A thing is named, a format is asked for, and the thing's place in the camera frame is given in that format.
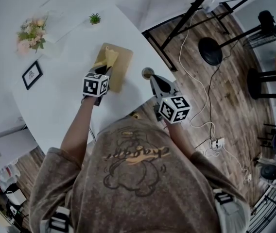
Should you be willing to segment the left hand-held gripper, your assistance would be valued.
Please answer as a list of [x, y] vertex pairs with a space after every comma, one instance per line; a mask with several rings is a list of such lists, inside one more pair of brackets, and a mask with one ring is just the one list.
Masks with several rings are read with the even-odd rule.
[[96, 98], [95, 106], [101, 104], [103, 96], [109, 90], [109, 80], [112, 74], [112, 67], [98, 66], [92, 67], [90, 71], [83, 78], [82, 95], [84, 99], [88, 97]]

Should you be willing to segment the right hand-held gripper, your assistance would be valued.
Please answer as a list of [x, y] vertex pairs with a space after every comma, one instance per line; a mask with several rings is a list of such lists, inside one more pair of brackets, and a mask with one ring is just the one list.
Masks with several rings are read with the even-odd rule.
[[150, 84], [153, 95], [159, 98], [154, 106], [157, 120], [164, 119], [170, 124], [184, 121], [192, 106], [185, 96], [177, 95], [174, 83], [154, 74], [150, 77]]

